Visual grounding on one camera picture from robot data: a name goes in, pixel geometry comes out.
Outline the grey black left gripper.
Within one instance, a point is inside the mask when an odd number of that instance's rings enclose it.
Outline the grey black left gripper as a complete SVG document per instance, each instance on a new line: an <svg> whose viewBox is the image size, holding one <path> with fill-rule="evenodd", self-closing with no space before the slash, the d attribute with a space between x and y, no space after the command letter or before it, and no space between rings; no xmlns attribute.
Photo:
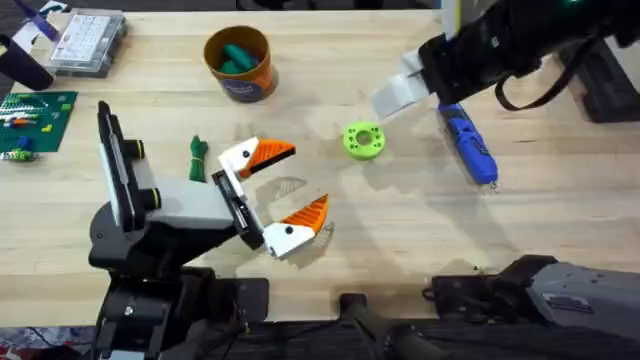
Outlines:
<svg viewBox="0 0 640 360"><path fill-rule="evenodd" d="M219 162L246 180L295 153L289 142L253 137ZM103 143L100 155L109 201L91 222L89 264L110 273L176 273L235 236L281 259L315 238L327 218L324 194L264 228L224 169L202 183L154 174L144 153Z"/></svg>

